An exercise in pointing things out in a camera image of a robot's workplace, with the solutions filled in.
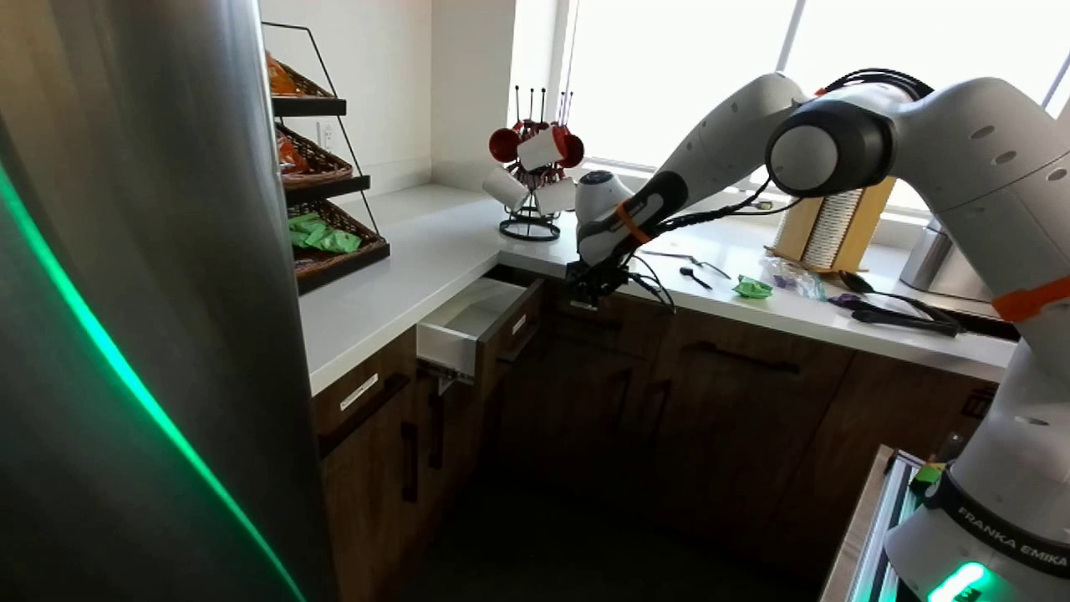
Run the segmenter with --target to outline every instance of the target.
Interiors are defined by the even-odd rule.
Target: cardboard box
[[[806,197],[786,214],[769,251],[809,271],[856,271],[893,187],[896,177],[886,177],[863,191]]]

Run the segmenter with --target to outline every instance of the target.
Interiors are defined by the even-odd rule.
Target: countertop appliance
[[[334,599],[254,0],[0,20],[0,599]]]
[[[990,301],[986,284],[936,221],[930,221],[910,247],[899,281],[923,294]]]

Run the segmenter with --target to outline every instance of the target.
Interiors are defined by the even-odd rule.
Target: kitchen counter
[[[358,201],[341,201],[344,211],[368,224]],[[545,278],[562,278],[575,261],[575,217],[562,214],[558,241],[512,241],[498,234],[505,207],[478,191],[415,187],[371,197],[391,258],[301,294],[301,324],[311,391],[371,358],[378,348],[405,334],[415,321],[478,281],[488,268],[508,264]],[[869,355],[916,361],[983,381],[1000,381],[1010,365],[1013,341],[983,334],[926,334],[896,324],[859,324],[849,311],[816,301],[799,291],[776,288],[769,301],[739,301],[726,278],[696,271],[712,291],[679,274],[679,258],[652,258],[645,251],[679,251],[719,264],[736,274],[769,274],[766,244],[776,227],[752,217],[699,224],[662,234],[639,258],[662,278],[672,301],[689,311],[732,318],[759,328],[776,328]],[[869,247],[863,278],[879,291],[899,291],[896,274],[906,251]]]

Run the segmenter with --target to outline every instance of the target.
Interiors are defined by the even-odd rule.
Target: green light
[[[953,602],[956,595],[963,595],[966,589],[973,589],[976,582],[986,579],[990,569],[976,565],[976,562],[966,562],[960,565],[946,582],[940,582],[933,592],[930,592],[930,602]]]
[[[117,341],[107,334],[107,328],[100,324],[100,318],[94,314],[94,308],[80,298],[80,291],[74,288],[74,281],[67,278],[60,258],[54,254],[54,247],[43,241],[40,227],[33,224],[23,197],[17,194],[10,174],[0,164],[0,207],[10,211],[17,231],[27,237],[33,258],[40,261],[43,274],[50,278],[50,284],[60,291],[64,304],[70,308],[70,314],[77,318],[77,324],[87,331],[87,338],[94,341],[94,348],[104,355],[104,361],[110,365],[110,371],[124,381],[124,388],[134,395],[134,401],[150,415],[150,421],[164,431],[164,438],[181,452],[181,458],[187,458],[187,465],[201,475],[201,482],[217,495],[217,502],[234,515],[234,522],[244,528],[244,535],[264,552],[264,559],[271,562],[271,569],[284,579],[284,585],[291,589],[294,599],[304,602],[301,585],[294,582],[294,575],[288,572],[288,565],[281,562],[281,555],[271,548],[271,542],[264,538],[264,532],[247,518],[247,512],[237,505],[237,498],[227,492],[227,485],[211,472],[211,465],[197,455],[197,448],[184,438],[184,431],[171,421],[171,415],[164,411],[164,405],[154,398],[154,391],[140,381],[140,375],[134,371],[134,365],[124,358],[124,351],[117,348]]]

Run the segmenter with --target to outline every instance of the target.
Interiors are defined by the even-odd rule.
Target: white wall
[[[435,181],[482,187],[488,137],[508,120],[515,0],[431,0]]]
[[[311,27],[348,97],[344,127],[371,197],[431,177],[431,0],[257,0],[264,20]],[[268,50],[318,77],[304,37],[264,30]],[[288,120],[344,151],[331,120]]]

